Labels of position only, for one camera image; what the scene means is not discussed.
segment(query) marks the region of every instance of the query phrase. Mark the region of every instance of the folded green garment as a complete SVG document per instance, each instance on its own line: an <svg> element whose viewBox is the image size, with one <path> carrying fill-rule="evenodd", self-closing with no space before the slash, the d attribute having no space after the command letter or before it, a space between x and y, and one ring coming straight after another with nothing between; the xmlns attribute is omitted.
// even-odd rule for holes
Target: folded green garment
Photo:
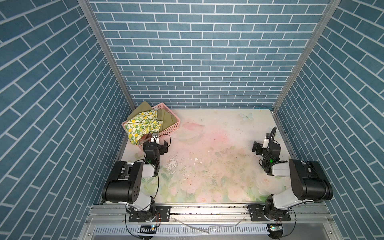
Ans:
<svg viewBox="0 0 384 240"><path fill-rule="evenodd" d="M138 115L139 113L151 111L153 108L147 102L142 102L132 113L127 117L127 121L131 120L133 117Z"/></svg>
<svg viewBox="0 0 384 240"><path fill-rule="evenodd" d="M163 121L163 124L160 126L160 132L177 123L176 117L167 112L165 109L159 109L157 111L157 119Z"/></svg>

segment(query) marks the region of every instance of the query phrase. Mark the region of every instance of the tiled wall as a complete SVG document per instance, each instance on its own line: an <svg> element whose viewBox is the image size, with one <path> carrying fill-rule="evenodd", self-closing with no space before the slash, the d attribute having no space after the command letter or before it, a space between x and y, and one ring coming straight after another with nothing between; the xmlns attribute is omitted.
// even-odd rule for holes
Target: tiled wall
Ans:
<svg viewBox="0 0 384 240"><path fill-rule="evenodd" d="M345 239L384 239L383 12L342 0L277 112L299 158L326 169Z"/></svg>
<svg viewBox="0 0 384 240"><path fill-rule="evenodd" d="M76 0L0 1L0 239L77 237L128 111Z"/></svg>
<svg viewBox="0 0 384 240"><path fill-rule="evenodd" d="M91 0L134 101L271 108L328 0Z"/></svg>

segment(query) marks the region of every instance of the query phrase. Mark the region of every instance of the table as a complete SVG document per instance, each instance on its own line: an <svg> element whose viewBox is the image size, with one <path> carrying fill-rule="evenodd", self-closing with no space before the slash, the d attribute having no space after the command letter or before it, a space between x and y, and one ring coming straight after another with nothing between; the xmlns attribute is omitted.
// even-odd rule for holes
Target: table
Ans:
<svg viewBox="0 0 384 240"><path fill-rule="evenodd" d="M276 126L269 110L176 109L180 128L171 134L168 153L160 157L157 203L265 201L290 187L289 177L268 176L251 151ZM290 159L277 130L281 160ZM122 161L134 162L144 153L127 143ZM154 196L157 177L142 178L141 191Z"/></svg>

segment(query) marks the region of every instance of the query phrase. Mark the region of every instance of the brick wallpaper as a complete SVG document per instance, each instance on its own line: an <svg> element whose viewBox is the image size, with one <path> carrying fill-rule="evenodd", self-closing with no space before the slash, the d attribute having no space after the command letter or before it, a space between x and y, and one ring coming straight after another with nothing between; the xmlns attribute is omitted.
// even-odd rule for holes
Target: brick wallpaper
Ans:
<svg viewBox="0 0 384 240"><path fill-rule="evenodd" d="M384 1L342 0L277 114L344 239L384 239Z"/></svg>
<svg viewBox="0 0 384 240"><path fill-rule="evenodd" d="M127 101L76 0L0 1L0 239L72 239Z"/></svg>
<svg viewBox="0 0 384 240"><path fill-rule="evenodd" d="M137 104L271 108L328 1L91 4Z"/></svg>

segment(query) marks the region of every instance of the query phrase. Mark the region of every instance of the black mounting plate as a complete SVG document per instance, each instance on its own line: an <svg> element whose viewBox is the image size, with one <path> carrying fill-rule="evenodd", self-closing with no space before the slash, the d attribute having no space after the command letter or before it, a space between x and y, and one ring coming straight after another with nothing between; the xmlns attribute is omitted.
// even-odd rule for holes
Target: black mounting plate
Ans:
<svg viewBox="0 0 384 240"><path fill-rule="evenodd" d="M260 222L260 221L276 221L276 219L268 219L264 214L264 205L262 204L251 204L248 206L249 215L251 216L252 222ZM290 221L291 217L289 213L284 214L280 217L281 221Z"/></svg>
<svg viewBox="0 0 384 240"><path fill-rule="evenodd" d="M160 213L162 222L169 222L170 206L156 206L156 212ZM150 217L150 213L132 212L132 214L129 215L129 222L146 222L146 219Z"/></svg>

